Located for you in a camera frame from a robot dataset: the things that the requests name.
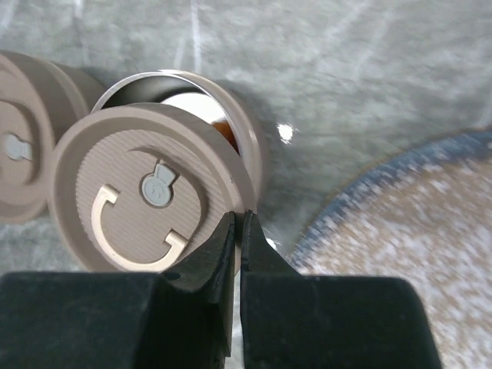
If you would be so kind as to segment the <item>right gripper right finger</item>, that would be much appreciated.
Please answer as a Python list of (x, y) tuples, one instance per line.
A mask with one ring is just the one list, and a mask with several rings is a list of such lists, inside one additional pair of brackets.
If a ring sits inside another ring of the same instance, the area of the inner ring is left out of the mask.
[(424, 306), (401, 278), (307, 276), (244, 219), (240, 315), (247, 368), (439, 368)]

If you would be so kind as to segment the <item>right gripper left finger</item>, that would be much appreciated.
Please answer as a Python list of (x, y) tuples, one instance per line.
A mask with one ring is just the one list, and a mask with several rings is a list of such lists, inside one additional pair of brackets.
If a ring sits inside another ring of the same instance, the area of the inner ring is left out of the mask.
[(3, 368), (222, 368), (231, 353), (235, 217), (156, 272), (1, 279)]

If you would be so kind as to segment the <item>brown lid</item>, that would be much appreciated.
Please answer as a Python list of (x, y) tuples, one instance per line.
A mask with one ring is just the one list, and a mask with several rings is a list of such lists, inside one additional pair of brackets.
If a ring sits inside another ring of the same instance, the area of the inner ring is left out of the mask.
[(1, 221), (19, 224), (47, 208), (52, 152), (105, 87), (85, 71), (1, 52)]
[(205, 242), (222, 216), (257, 207), (251, 179), (211, 124), (170, 105), (106, 108), (57, 143), (48, 200), (91, 271), (156, 271)]

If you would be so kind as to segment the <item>brown glazed meat piece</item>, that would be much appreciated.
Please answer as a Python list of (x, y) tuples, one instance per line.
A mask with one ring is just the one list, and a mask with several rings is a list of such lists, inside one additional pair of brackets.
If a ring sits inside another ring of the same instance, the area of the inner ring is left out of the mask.
[(211, 125), (221, 133), (221, 135), (228, 141), (231, 147), (239, 153), (238, 144), (235, 136), (227, 120), (214, 121)]

